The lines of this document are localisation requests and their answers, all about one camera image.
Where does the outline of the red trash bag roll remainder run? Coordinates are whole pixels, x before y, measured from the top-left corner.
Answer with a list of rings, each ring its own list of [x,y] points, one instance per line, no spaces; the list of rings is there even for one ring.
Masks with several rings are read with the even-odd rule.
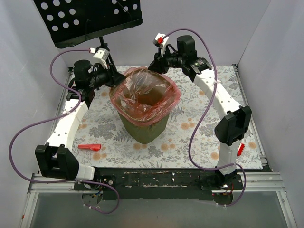
[[[97,152],[101,150],[102,146],[100,144],[79,144],[77,148],[80,150],[90,150]]]

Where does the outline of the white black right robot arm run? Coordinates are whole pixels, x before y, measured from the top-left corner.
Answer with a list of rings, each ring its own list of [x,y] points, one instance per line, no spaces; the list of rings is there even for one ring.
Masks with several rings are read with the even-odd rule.
[[[190,35],[177,38],[177,48],[168,43],[169,38],[157,34],[153,44],[158,47],[148,69],[160,74],[169,68],[180,68],[184,75],[201,89],[217,111],[220,122],[214,133],[220,142],[218,163],[215,168],[205,168],[199,177],[203,189],[225,189],[237,178],[236,159],[241,140],[248,131],[252,111],[242,106],[227,92],[216,75],[216,68],[205,58],[198,57],[195,41]]]

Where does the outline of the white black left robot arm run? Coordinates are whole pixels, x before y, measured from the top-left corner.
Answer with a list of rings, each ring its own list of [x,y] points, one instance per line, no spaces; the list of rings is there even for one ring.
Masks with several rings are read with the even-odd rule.
[[[43,177],[63,180],[85,180],[85,185],[96,190],[101,178],[95,168],[82,165],[72,154],[72,145],[79,125],[95,96],[102,86],[116,87],[125,80],[115,65],[107,61],[92,65],[88,60],[74,64],[74,78],[69,84],[62,117],[44,145],[38,145],[35,156]]]

